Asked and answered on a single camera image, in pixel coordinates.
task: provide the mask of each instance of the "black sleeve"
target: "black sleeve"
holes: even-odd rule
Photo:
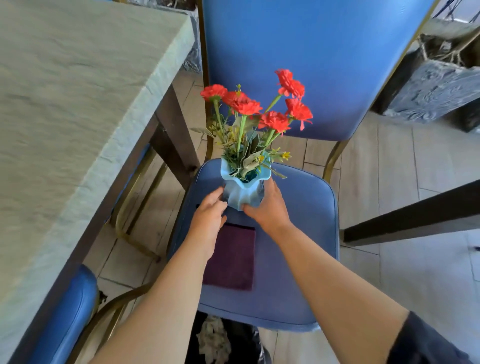
[[[387,364],[472,364],[415,313],[410,312],[388,356]]]

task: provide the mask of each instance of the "person's left arm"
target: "person's left arm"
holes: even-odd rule
[[[227,217],[223,187],[195,212],[185,241],[139,307],[91,364],[183,363],[200,300],[205,266]]]

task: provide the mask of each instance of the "flower vase with red flowers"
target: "flower vase with red flowers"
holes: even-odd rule
[[[312,113],[301,100],[305,87],[293,79],[289,70],[275,72],[280,81],[278,95],[261,113],[260,103],[250,99],[238,85],[236,91],[228,91],[222,85],[205,87],[202,97],[213,104],[215,115],[208,129],[192,128],[193,131],[207,134],[223,146],[221,175],[226,181],[224,196],[228,205],[241,211],[243,204],[257,206],[263,198],[262,180],[275,174],[285,178],[272,168],[272,163],[290,158],[289,152],[273,149],[272,143],[284,132],[291,129],[294,120],[304,123],[311,121]],[[287,98],[285,113],[272,111],[282,98]],[[220,107],[228,106],[228,114],[220,113]]]

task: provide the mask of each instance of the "maroon cloth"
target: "maroon cloth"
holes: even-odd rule
[[[251,291],[255,267],[255,228],[225,224],[207,263],[204,284]]]

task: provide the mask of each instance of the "hand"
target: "hand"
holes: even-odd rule
[[[185,239],[205,244],[207,259],[212,257],[218,231],[227,221],[227,217],[222,216],[227,208],[227,203],[221,201],[223,190],[223,187],[217,188],[198,206]]]
[[[287,206],[283,200],[282,193],[275,181],[270,177],[264,182],[265,197],[258,208],[250,205],[243,205],[242,209],[247,216],[250,216],[260,224],[262,229],[271,237],[284,227],[292,225],[288,216]]]

